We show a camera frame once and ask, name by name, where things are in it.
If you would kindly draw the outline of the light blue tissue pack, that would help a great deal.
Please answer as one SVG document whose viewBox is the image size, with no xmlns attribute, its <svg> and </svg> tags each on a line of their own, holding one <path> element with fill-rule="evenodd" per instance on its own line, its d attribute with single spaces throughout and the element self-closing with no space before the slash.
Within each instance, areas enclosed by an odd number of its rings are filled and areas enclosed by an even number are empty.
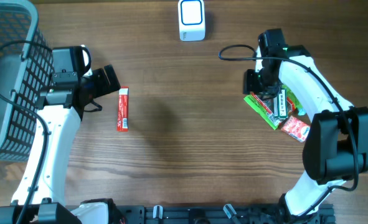
<svg viewBox="0 0 368 224">
<path fill-rule="evenodd" d="M 306 115 L 306 110 L 305 110 L 303 107 L 301 107 L 301 108 L 297 108 L 297 110 L 298 110 L 298 115 L 299 115 L 299 116 L 304 116 L 304 115 Z"/>
</svg>

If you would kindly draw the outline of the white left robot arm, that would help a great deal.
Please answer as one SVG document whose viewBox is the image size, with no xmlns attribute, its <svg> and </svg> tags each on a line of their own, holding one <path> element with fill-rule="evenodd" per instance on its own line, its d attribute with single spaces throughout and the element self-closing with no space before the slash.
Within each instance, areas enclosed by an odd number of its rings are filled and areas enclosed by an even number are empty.
<svg viewBox="0 0 368 224">
<path fill-rule="evenodd" d="M 84 106 L 121 88 L 112 65 L 90 76 L 50 86 L 38 100 L 39 127 L 27 167 L 12 202 L 0 207 L 0 223 L 124 223 L 110 198 L 87 200 L 74 210 L 64 205 L 67 164 Z"/>
</svg>

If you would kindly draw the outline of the dark green gum pack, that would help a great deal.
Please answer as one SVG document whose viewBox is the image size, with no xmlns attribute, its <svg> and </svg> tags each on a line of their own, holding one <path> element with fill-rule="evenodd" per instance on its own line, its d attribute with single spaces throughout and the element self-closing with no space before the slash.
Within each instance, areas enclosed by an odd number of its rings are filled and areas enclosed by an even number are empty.
<svg viewBox="0 0 368 224">
<path fill-rule="evenodd" d="M 288 117 L 288 109 L 286 105 L 286 90 L 281 89 L 278 95 L 273 99 L 274 116 L 278 119 L 286 119 Z"/>
</svg>

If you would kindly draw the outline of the red white small box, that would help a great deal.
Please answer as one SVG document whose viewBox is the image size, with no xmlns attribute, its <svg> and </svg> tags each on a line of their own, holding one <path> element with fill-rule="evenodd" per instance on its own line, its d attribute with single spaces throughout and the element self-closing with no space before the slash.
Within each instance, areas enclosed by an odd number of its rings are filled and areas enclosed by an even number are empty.
<svg viewBox="0 0 368 224">
<path fill-rule="evenodd" d="M 305 142 L 308 137 L 310 126 L 294 116 L 290 116 L 281 130 L 299 142 Z"/>
</svg>

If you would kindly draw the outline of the red candy bar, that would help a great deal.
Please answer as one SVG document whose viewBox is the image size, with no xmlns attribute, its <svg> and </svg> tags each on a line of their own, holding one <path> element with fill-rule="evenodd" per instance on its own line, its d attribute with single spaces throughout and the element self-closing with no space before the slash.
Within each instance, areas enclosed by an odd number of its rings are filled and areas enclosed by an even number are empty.
<svg viewBox="0 0 368 224">
<path fill-rule="evenodd" d="M 122 86 L 118 93 L 118 120 L 116 130 L 118 132 L 128 132 L 129 87 Z"/>
</svg>

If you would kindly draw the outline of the green snack bag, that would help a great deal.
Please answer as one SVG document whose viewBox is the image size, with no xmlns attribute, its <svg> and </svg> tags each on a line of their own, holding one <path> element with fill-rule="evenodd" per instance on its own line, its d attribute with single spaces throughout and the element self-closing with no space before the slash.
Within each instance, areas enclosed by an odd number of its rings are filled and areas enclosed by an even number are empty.
<svg viewBox="0 0 368 224">
<path fill-rule="evenodd" d="M 286 90 L 286 105 L 288 109 L 288 115 L 298 114 L 297 108 L 303 107 L 300 101 L 286 85 L 283 85 L 281 89 Z M 279 127 L 279 125 L 285 120 L 285 119 L 278 119 L 274 116 L 273 99 L 261 100 L 254 93 L 251 93 L 250 95 L 247 95 L 243 100 L 257 114 L 259 114 L 267 122 L 267 124 L 274 130 L 276 130 Z"/>
</svg>

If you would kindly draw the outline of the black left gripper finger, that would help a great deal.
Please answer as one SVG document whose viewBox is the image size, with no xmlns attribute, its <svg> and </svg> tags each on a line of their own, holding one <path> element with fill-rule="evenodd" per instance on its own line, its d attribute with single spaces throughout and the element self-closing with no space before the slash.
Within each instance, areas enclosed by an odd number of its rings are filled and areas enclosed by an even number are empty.
<svg viewBox="0 0 368 224">
<path fill-rule="evenodd" d="M 104 69 L 93 71 L 93 97 L 98 98 L 111 93 L 111 84 Z"/>
<path fill-rule="evenodd" d="M 104 66 L 104 69 L 105 69 L 105 73 L 109 81 L 108 91 L 115 92 L 115 91 L 120 90 L 121 85 L 118 81 L 118 78 L 116 76 L 115 69 L 113 68 L 113 66 L 107 65 L 107 66 Z"/>
</svg>

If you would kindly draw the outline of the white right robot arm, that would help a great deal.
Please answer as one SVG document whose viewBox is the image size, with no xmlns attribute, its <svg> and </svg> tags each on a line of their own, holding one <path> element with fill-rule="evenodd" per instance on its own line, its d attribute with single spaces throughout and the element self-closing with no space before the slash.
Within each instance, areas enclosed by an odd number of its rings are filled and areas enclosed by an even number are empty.
<svg viewBox="0 0 368 224">
<path fill-rule="evenodd" d="M 281 29 L 258 36 L 252 60 L 256 67 L 245 73 L 247 91 L 270 99 L 286 85 L 311 121 L 302 153 L 304 173 L 280 201 L 286 222 L 303 221 L 334 190 L 355 190 L 359 175 L 368 171 L 368 108 L 344 99 L 302 45 L 285 42 Z"/>
</svg>

